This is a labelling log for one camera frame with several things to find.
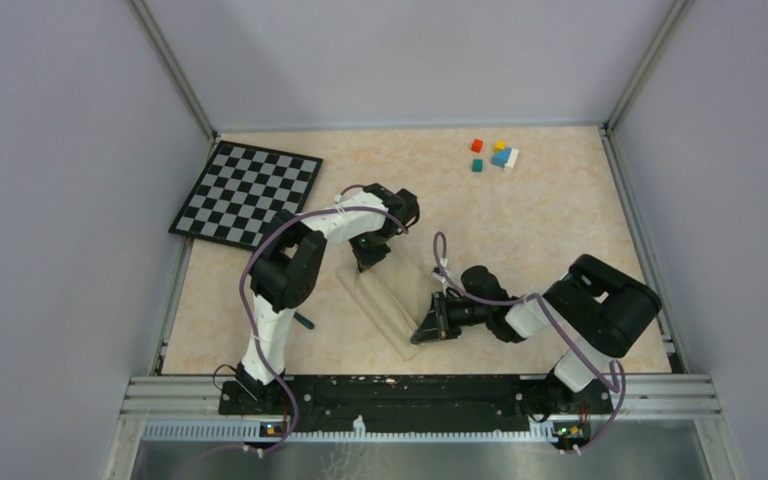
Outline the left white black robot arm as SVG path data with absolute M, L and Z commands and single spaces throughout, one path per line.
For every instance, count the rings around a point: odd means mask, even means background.
M 251 334 L 235 382 L 257 413 L 279 404 L 290 324 L 315 289 L 326 249 L 349 244 L 357 269 L 365 272 L 391 252 L 391 238 L 408 233 L 420 218 L 418 198 L 407 189 L 393 192 L 378 183 L 354 188 L 356 194 L 341 192 L 329 208 L 276 214 L 241 275 Z

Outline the beige cloth napkin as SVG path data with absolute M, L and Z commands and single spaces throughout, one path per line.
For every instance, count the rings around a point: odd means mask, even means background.
M 441 289 L 429 272 L 395 250 L 363 272 L 355 263 L 346 263 L 337 269 L 336 277 L 403 360 L 420 352 L 410 338 L 426 318 L 432 294 Z

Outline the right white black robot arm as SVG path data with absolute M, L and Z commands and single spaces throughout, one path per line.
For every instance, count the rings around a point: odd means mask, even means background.
M 432 294 L 410 341 L 452 340 L 465 327 L 484 325 L 502 342 L 521 343 L 553 329 L 568 350 L 548 375 L 546 397 L 554 409 L 572 412 L 586 400 L 591 382 L 615 386 L 604 371 L 619 369 L 616 361 L 662 307 L 650 287 L 589 254 L 579 256 L 547 290 L 523 299 L 509 295 L 495 275 L 477 265 L 462 273 L 460 286 Z

